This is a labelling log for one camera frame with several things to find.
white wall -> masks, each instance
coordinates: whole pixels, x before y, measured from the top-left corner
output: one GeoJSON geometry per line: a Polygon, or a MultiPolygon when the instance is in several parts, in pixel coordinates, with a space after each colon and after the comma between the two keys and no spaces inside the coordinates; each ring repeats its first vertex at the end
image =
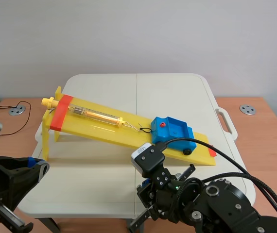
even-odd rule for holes
{"type": "Polygon", "coordinates": [[[277,0],[0,0],[0,96],[80,73],[192,72],[277,113],[277,0]]]}

red tape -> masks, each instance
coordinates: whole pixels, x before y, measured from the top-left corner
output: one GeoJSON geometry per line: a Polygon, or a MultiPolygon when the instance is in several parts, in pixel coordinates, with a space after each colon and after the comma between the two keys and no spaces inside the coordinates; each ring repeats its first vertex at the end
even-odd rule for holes
{"type": "Polygon", "coordinates": [[[217,156],[217,153],[214,150],[211,150],[210,148],[208,148],[208,151],[209,151],[211,157],[217,156]]]}
{"type": "Polygon", "coordinates": [[[72,98],[73,98],[72,96],[63,95],[63,97],[61,98],[61,100],[59,101],[56,107],[56,110],[50,125],[50,129],[61,131],[64,118],[72,98]]]}

white folding table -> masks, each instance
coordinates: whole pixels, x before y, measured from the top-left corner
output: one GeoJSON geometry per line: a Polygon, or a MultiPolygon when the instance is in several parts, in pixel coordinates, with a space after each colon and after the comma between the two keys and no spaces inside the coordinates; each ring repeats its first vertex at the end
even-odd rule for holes
{"type": "MultiPolygon", "coordinates": [[[[173,117],[244,167],[234,140],[238,134],[228,113],[217,105],[207,81],[197,74],[80,74],[70,78],[63,93],[143,117],[173,117]],[[230,133],[222,129],[221,114],[230,133]]],[[[42,157],[41,126],[33,157],[42,157]]],[[[144,207],[136,187],[144,180],[131,165],[133,149],[62,133],[50,137],[51,169],[19,204],[25,214],[39,218],[136,218],[144,207]]],[[[216,166],[196,166],[199,179],[224,172],[238,172],[230,162],[216,157],[216,166]]],[[[189,163],[166,158],[172,174],[183,173],[189,163]]],[[[228,178],[255,201],[249,180],[228,178]]]]}

metal plate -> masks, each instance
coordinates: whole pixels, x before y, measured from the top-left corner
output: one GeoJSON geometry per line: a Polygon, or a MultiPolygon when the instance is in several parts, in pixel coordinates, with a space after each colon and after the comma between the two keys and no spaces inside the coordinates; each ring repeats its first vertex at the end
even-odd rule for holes
{"type": "Polygon", "coordinates": [[[25,111],[25,106],[19,104],[16,108],[10,108],[9,114],[11,116],[17,116],[17,115],[20,115],[21,113],[23,113],[24,111],[25,111]]]}
{"type": "Polygon", "coordinates": [[[254,115],[256,113],[256,109],[249,104],[243,104],[240,106],[241,112],[247,115],[254,115]]]}

wooden table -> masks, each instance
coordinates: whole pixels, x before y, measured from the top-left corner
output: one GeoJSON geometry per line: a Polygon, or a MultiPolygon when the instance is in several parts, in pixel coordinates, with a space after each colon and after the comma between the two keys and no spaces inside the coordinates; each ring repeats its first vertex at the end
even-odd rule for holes
{"type": "MultiPolygon", "coordinates": [[[[28,124],[17,134],[0,136],[0,156],[28,157],[37,144],[35,132],[41,122],[45,108],[41,99],[6,99],[0,105],[15,105],[20,100],[31,103],[32,112],[28,124]]],[[[238,131],[236,141],[239,152],[248,171],[263,180],[277,193],[277,117],[263,98],[217,98],[218,105],[226,109],[238,131]],[[253,105],[257,113],[249,116],[239,110],[241,104],[253,105]]],[[[1,133],[11,133],[22,127],[27,119],[29,107],[25,114],[11,117],[8,110],[0,110],[1,133]]],[[[265,197],[257,190],[255,208],[262,215],[277,216],[265,197]]],[[[37,219],[25,216],[19,210],[15,213],[26,222],[33,222],[34,233],[51,233],[37,219]]],[[[56,219],[63,233],[69,232],[119,232],[126,233],[125,222],[120,219],[56,219]]],[[[0,224],[0,233],[8,230],[0,224]]],[[[185,224],[173,224],[168,221],[148,220],[145,223],[146,233],[189,233],[192,227],[185,224]]]]}

